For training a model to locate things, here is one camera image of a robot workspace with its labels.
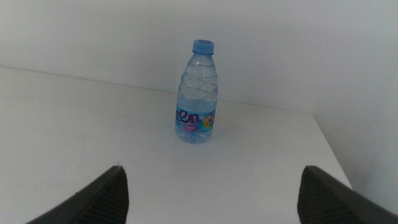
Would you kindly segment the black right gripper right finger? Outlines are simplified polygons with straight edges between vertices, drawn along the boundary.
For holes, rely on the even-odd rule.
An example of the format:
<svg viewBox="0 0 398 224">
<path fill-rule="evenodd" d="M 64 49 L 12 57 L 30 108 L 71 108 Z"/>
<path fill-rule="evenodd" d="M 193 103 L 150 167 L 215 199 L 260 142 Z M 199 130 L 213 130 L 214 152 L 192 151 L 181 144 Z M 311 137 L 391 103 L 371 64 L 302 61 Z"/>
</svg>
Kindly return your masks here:
<svg viewBox="0 0 398 224">
<path fill-rule="evenodd" d="M 297 213 L 301 223 L 397 224 L 397 215 L 317 166 L 306 166 L 302 172 Z"/>
</svg>

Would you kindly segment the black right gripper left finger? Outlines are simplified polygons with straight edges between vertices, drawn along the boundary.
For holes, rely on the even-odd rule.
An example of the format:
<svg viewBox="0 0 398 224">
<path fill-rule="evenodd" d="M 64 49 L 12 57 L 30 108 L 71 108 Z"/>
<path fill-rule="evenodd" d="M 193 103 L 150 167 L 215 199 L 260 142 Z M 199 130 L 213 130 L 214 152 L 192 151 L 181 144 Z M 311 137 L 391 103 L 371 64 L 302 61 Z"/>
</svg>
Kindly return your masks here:
<svg viewBox="0 0 398 224">
<path fill-rule="evenodd" d="M 129 210 L 127 175 L 112 166 L 66 201 L 31 223 L 126 223 Z"/>
</svg>

